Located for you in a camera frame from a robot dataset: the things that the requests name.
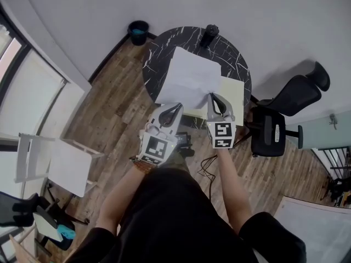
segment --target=chair armrest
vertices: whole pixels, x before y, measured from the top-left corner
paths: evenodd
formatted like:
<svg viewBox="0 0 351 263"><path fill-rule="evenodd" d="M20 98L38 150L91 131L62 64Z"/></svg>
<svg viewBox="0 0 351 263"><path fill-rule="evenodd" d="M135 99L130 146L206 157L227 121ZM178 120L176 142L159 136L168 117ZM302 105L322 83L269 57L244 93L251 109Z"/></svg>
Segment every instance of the chair armrest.
<svg viewBox="0 0 351 263"><path fill-rule="evenodd" d="M298 125L298 131L286 130L286 135L292 136L298 139L298 148L302 149L303 147L303 129L300 125Z"/></svg>
<svg viewBox="0 0 351 263"><path fill-rule="evenodd" d="M299 125L298 126L298 148L302 149L302 146L303 146L303 129Z"/></svg>

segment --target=sheet of paper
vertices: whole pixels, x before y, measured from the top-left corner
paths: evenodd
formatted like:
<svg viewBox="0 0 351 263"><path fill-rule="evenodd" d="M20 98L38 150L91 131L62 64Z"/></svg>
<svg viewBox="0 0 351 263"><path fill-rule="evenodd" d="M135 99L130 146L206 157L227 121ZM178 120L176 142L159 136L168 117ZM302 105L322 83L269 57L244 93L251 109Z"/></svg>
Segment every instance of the sheet of paper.
<svg viewBox="0 0 351 263"><path fill-rule="evenodd" d="M244 82L231 78L221 77L218 90L214 91L227 99L233 108L235 124L244 123ZM207 103L201 109L184 108L183 114L207 119Z"/></svg>
<svg viewBox="0 0 351 263"><path fill-rule="evenodd" d="M207 94L218 90L220 78L219 63L176 47L156 103L181 102L185 108L201 108Z"/></svg>

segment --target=baseboard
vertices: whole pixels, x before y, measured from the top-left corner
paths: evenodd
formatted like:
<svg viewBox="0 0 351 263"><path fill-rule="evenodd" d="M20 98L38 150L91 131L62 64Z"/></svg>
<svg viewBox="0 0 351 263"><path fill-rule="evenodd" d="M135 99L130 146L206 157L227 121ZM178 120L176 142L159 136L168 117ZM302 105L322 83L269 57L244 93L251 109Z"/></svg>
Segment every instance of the baseboard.
<svg viewBox="0 0 351 263"><path fill-rule="evenodd" d="M102 62L99 64L99 66L95 69L93 74L91 75L89 79L89 83L93 83L96 77L99 75L100 71L104 68L104 66L107 64L107 62L110 60L110 58L119 50L120 47L128 40L129 34L126 34L118 43L117 45L114 46L111 52L108 53L108 55L102 60Z"/></svg>
<svg viewBox="0 0 351 263"><path fill-rule="evenodd" d="M155 40L157 36L155 34L148 32L148 37L152 40Z"/></svg>

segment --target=trash can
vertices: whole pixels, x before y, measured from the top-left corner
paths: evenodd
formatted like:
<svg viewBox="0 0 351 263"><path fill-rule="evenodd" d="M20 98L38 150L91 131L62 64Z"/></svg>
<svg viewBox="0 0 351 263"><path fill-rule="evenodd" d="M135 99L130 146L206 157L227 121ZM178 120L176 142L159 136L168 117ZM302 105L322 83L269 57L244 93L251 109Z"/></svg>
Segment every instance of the trash can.
<svg viewBox="0 0 351 263"><path fill-rule="evenodd" d="M142 20L136 20L128 26L128 33L131 37L133 45L136 46L145 44L148 32L149 25L147 22Z"/></svg>

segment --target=forearm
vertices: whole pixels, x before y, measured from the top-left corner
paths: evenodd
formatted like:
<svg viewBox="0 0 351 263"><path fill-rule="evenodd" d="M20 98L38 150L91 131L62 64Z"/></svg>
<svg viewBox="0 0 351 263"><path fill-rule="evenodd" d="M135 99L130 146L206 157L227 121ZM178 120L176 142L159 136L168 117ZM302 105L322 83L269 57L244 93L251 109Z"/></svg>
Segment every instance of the forearm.
<svg viewBox="0 0 351 263"><path fill-rule="evenodd" d="M144 176L145 174L134 166L125 174L101 205L96 227L116 234L117 226Z"/></svg>
<svg viewBox="0 0 351 263"><path fill-rule="evenodd" d="M248 194L244 189L228 149L217 150L223 200L229 223L236 233L252 216Z"/></svg>

